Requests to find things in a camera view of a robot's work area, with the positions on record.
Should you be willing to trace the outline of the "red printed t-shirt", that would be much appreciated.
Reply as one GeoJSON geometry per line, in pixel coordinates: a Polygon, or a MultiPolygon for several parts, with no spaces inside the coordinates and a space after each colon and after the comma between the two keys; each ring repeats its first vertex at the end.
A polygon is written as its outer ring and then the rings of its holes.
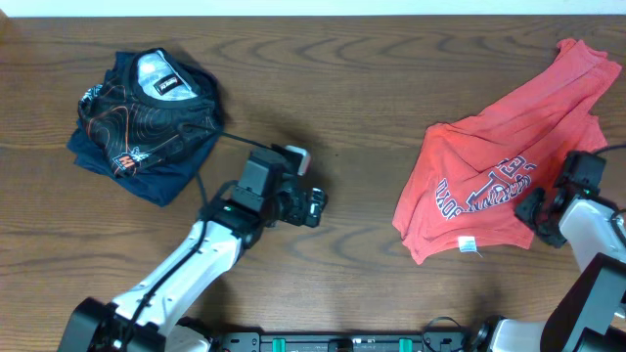
{"type": "Polygon", "coordinates": [[[514,208],[556,181],[569,152],[606,146],[591,109],[621,65],[582,40],[557,49],[545,71],[479,114],[426,129],[392,220],[417,264],[451,249],[529,248],[514,208]]]}

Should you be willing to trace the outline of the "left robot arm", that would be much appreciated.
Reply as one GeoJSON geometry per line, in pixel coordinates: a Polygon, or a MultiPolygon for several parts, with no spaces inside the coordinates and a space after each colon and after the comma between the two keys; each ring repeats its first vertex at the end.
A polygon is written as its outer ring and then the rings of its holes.
{"type": "Polygon", "coordinates": [[[60,350],[210,350],[214,337],[185,313],[264,229],[279,222],[319,225],[325,192],[298,185],[310,160],[307,150],[295,146],[254,149],[240,180],[220,187],[202,206],[189,235],[144,280],[110,303],[88,297],[74,309],[60,350]]]}

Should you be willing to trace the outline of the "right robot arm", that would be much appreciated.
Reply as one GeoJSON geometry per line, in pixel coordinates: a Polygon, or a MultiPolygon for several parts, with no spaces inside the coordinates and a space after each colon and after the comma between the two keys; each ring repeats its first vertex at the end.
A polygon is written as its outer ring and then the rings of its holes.
{"type": "Polygon", "coordinates": [[[545,322],[487,320],[477,350],[624,350],[625,332],[611,322],[625,316],[625,211],[600,195],[605,164],[598,152],[570,152],[552,189],[537,188],[516,207],[538,239],[572,249],[580,276],[545,322]]]}

